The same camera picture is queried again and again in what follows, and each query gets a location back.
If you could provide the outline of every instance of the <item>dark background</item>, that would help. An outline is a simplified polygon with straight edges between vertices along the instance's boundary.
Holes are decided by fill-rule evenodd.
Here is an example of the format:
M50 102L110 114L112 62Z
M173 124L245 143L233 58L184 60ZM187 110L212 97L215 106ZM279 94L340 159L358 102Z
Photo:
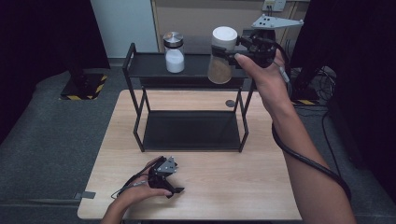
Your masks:
M89 0L0 0L0 29L0 143L40 80L109 68Z
M369 168L396 202L394 62L396 31L391 1L312 0L292 67L302 67L295 88L305 88L327 65L336 73L329 102L350 159Z

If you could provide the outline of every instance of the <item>yellow warning tape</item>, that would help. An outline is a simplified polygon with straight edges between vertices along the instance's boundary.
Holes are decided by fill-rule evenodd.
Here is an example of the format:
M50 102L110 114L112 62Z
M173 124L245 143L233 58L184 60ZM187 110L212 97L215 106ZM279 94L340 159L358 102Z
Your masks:
M96 88L95 95L64 95L59 98L60 100L94 100L98 97L100 91L102 90L103 86L105 85L107 76L103 75L102 79L99 83L99 86Z
M310 100L293 100L291 102L294 105L320 105L319 101L310 101Z

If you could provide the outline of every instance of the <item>white jar lid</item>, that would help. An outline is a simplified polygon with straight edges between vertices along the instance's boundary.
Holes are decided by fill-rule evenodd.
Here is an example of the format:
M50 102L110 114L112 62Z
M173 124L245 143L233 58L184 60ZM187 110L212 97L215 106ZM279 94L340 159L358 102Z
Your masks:
M228 26L220 26L213 30L212 45L232 50L235 48L238 33Z

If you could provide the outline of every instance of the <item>glass jar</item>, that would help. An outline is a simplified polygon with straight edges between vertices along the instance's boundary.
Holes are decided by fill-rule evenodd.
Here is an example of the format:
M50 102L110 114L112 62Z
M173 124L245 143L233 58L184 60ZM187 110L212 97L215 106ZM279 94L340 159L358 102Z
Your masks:
M220 26L213 30L212 45L233 50L236 44L238 33L228 26ZM216 84L227 83L233 75L233 69L224 58L210 55L207 76L210 81Z
M183 35L178 32L168 32L163 36L166 69L171 73L184 70Z

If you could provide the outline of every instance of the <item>human hand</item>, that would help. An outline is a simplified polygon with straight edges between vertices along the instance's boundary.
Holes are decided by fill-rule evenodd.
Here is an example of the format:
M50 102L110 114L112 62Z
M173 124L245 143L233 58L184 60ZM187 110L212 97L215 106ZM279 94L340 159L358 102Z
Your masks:
M146 164L146 170L141 176L128 185L131 188L126 189L116 200L123 201L124 204L130 206L131 204L140 203L150 197L172 195L172 192L167 189L152 189L149 186L149 169L155 164L156 160L158 160L158 158L149 161Z
M289 103L290 98L286 89L285 80L280 75L279 66L285 67L280 50L276 50L274 62L266 68L259 67L249 57L235 54L235 59L247 74L256 81L257 90L262 97L265 108L272 113L274 107Z

